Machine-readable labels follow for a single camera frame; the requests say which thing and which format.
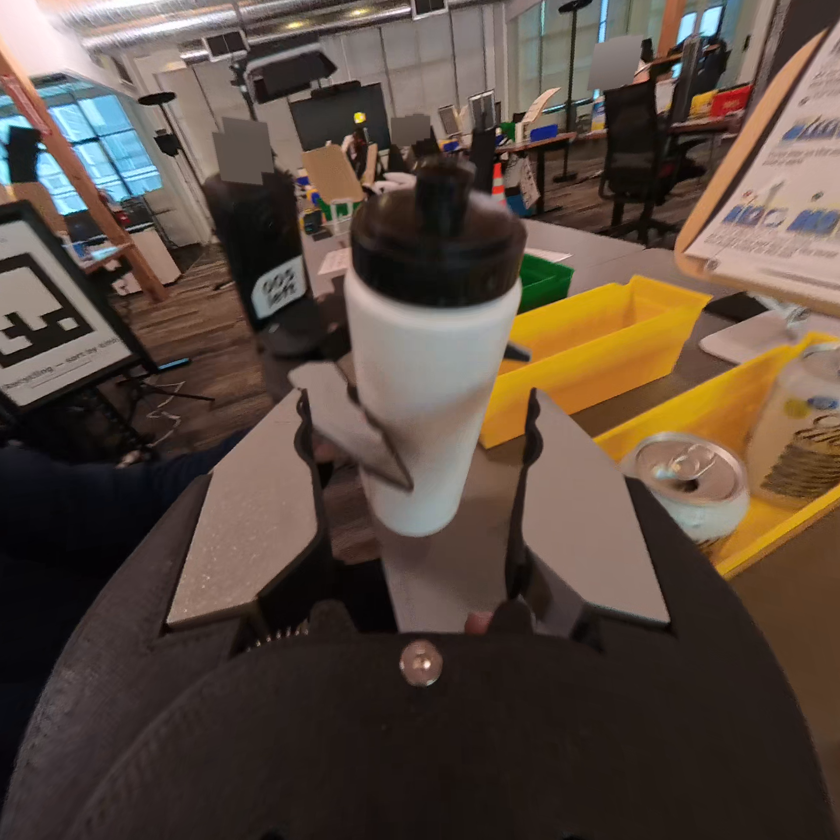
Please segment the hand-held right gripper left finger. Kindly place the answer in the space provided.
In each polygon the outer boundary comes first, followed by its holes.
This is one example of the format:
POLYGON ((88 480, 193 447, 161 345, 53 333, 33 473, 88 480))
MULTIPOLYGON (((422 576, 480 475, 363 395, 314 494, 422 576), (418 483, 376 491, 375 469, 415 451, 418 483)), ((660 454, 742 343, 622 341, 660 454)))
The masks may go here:
POLYGON ((294 388, 213 469, 167 626, 302 623, 332 588, 325 513, 308 394, 294 388))

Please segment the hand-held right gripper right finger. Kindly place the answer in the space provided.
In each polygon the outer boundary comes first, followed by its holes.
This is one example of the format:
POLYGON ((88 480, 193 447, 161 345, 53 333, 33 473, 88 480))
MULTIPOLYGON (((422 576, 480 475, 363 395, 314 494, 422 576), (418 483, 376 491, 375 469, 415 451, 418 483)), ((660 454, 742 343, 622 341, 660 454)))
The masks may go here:
POLYGON ((507 595, 536 627, 608 616, 668 627, 669 610, 625 475, 544 391, 528 396, 511 511, 507 595))

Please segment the green plastic bin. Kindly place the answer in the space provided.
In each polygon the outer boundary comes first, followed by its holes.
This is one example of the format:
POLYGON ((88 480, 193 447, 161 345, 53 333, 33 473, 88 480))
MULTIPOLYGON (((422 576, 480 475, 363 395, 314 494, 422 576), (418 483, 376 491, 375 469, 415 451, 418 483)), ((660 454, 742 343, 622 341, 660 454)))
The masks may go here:
POLYGON ((520 267, 521 300, 518 314, 566 299, 573 276, 574 269, 561 262, 526 253, 520 267))

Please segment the white bottle with black cap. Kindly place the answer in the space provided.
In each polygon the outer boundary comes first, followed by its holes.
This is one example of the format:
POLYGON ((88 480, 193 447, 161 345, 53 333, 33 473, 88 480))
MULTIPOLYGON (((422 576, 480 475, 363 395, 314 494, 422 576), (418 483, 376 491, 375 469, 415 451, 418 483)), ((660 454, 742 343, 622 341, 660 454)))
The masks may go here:
POLYGON ((474 188, 475 167, 427 157, 414 186, 368 198, 343 293, 355 387, 411 490, 362 468, 379 522, 424 538, 455 517, 522 296, 526 230, 474 188))

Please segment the yellow plastic bin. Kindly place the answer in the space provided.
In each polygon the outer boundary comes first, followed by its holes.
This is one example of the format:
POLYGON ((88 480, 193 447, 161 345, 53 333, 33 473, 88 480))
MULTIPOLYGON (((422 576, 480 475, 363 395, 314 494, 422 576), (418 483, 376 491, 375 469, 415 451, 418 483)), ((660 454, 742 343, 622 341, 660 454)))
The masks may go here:
MULTIPOLYGON (((798 344, 768 350, 605 431, 595 442, 618 462, 644 438, 665 432, 688 433, 720 443, 743 457, 749 434, 782 369, 814 344, 837 342, 827 333, 809 332, 798 344)), ((719 574, 730 580, 838 508, 838 502, 837 486, 798 511, 752 500, 745 519, 712 554, 711 561, 719 574)))
POLYGON ((534 388, 574 415, 666 377, 711 300, 633 276, 518 315, 509 340, 532 358, 502 362, 480 445, 490 449, 523 435, 534 388))

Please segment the person's left forearm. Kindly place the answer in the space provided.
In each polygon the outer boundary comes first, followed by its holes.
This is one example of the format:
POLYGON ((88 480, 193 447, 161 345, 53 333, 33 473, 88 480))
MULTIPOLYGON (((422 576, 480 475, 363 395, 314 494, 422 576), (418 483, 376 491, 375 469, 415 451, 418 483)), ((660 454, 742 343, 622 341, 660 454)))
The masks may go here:
POLYGON ((70 465, 8 444, 1 454, 2 596, 46 588, 59 573, 113 571, 195 479, 247 435, 130 466, 70 465))

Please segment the white cabinet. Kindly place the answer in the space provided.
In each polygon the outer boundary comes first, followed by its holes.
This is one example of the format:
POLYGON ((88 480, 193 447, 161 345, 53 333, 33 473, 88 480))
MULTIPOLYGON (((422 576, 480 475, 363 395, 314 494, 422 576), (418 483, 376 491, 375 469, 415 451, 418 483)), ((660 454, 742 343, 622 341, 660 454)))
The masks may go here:
MULTIPOLYGON (((173 260, 156 229, 149 227, 131 233, 130 236, 163 286, 167 287, 178 280, 182 271, 173 260)), ((112 283, 112 290, 122 297, 141 292, 140 285, 132 272, 115 280, 112 283)))

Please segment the white stand base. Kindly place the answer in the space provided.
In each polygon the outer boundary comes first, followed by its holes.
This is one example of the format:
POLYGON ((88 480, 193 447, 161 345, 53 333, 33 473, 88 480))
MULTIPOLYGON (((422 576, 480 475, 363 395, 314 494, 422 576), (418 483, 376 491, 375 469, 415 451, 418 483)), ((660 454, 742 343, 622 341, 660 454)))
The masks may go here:
POLYGON ((798 344, 811 315, 804 308, 768 310, 709 334, 699 341, 699 347, 713 358, 743 364, 772 350, 798 344))

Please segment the black framed marker sign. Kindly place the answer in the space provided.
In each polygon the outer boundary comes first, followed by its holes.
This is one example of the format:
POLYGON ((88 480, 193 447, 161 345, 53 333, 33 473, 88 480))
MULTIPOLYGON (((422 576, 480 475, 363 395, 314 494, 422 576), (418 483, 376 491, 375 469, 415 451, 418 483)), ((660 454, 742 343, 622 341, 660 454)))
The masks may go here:
POLYGON ((26 201, 1 207, 1 404, 22 415, 142 367, 144 346, 26 201))

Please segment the black office chair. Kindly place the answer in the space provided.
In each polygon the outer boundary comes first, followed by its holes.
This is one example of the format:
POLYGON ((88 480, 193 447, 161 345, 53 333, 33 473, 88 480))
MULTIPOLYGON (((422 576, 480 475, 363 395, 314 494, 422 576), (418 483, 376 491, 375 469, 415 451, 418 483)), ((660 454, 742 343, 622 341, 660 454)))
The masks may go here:
POLYGON ((604 104, 606 148, 597 193, 612 203, 612 216, 601 233, 614 238, 635 234, 640 245, 648 246, 652 231, 679 231, 655 219, 655 208, 677 184, 705 170, 694 166, 685 145, 674 143, 660 120, 653 81, 605 91, 604 104))

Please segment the black floor lamp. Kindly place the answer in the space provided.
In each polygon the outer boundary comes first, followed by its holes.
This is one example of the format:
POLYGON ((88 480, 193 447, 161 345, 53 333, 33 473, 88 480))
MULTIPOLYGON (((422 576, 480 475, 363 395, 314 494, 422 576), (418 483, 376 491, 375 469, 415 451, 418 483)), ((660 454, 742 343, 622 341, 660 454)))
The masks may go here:
POLYGON ((568 83, 566 89, 566 97, 564 103, 565 125, 564 132, 570 134, 568 142, 563 147, 563 167, 562 172, 553 176, 554 184, 564 184, 574 181, 576 173, 570 171, 570 152, 571 144, 576 138, 576 105, 574 99, 574 67, 576 60, 576 42, 578 37, 578 18, 579 13, 591 6, 593 1, 569 1, 559 6, 559 14, 570 16, 570 55, 568 66, 568 83))

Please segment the red plastic bin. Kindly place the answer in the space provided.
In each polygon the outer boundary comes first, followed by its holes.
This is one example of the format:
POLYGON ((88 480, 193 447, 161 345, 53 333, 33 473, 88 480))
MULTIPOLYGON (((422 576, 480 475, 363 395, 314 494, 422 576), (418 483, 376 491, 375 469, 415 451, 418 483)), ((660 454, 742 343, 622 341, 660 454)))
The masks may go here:
POLYGON ((752 93, 752 84, 715 91, 710 100, 709 117, 711 119, 723 118, 746 109, 752 93))

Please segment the black wall screen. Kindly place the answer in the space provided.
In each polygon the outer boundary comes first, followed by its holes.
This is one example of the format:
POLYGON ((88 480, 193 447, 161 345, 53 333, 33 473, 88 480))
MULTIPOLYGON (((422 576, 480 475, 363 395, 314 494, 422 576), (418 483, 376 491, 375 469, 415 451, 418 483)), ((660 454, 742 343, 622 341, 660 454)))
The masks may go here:
POLYGON ((289 104, 303 151, 312 151, 331 142, 341 144, 356 128, 355 115, 364 115, 369 140, 379 149, 391 144, 389 117, 379 82, 362 85, 346 82, 311 91, 311 96, 289 104))

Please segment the wooden post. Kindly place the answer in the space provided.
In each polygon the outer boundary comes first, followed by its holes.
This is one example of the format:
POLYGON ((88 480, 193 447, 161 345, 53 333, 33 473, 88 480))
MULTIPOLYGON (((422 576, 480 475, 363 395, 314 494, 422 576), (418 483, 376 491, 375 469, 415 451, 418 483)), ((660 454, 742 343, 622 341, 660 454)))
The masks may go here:
POLYGON ((87 170, 52 119, 25 69, 4 42, 1 43, 1 82, 17 110, 26 117, 34 130, 40 132, 48 153, 79 194, 100 230, 112 245, 116 246, 119 255, 126 258, 142 292, 155 303, 167 299, 167 289, 131 236, 114 220, 101 201, 98 189, 87 170))

